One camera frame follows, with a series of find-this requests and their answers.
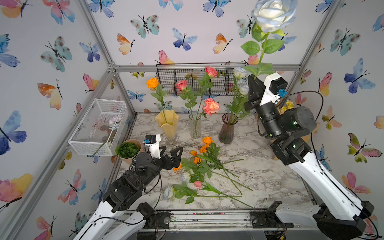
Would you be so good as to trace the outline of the pink rose pile top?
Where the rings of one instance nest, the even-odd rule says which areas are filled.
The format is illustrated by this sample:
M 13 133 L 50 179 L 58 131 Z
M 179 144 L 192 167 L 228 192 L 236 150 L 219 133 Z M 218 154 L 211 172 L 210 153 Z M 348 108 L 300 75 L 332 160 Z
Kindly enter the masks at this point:
M 212 98 L 208 98 L 205 100 L 203 104 L 203 110 L 201 115 L 204 118 L 207 118 L 208 116 L 212 116 L 213 114 L 217 114 L 220 111 L 220 104 L 216 102 Z

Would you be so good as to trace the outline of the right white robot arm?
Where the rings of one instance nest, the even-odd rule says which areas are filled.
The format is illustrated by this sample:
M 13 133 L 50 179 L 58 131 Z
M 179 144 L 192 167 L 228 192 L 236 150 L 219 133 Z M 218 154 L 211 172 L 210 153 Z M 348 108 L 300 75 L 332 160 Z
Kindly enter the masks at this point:
M 287 82 L 277 73 L 264 81 L 248 76 L 246 110 L 258 115 L 258 133 L 271 140 L 275 156 L 296 172 L 321 199 L 312 207 L 274 202 L 268 214 L 278 227 L 304 225 L 320 230 L 332 240 L 363 239 L 374 206 L 343 187 L 320 162 L 315 149 L 304 141 L 317 127 L 312 111 L 299 106 L 281 114 L 277 102 L 287 96 Z

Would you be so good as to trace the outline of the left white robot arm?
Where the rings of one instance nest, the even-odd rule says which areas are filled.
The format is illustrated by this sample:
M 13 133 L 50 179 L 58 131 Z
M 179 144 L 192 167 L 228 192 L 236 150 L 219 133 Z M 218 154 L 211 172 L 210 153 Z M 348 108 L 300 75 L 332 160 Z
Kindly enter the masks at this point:
M 111 229 L 131 205 L 142 196 L 145 188 L 162 170 L 172 170 L 181 163 L 183 148 L 172 150 L 165 155 L 166 147 L 161 147 L 160 157 L 151 153 L 139 153 L 133 158 L 134 170 L 126 171 L 106 190 L 97 210 L 86 225 L 75 236 L 76 240 L 127 240 L 145 227 L 147 219 L 154 216 L 155 209 L 147 202 L 140 203 L 137 209 L 120 225 Z

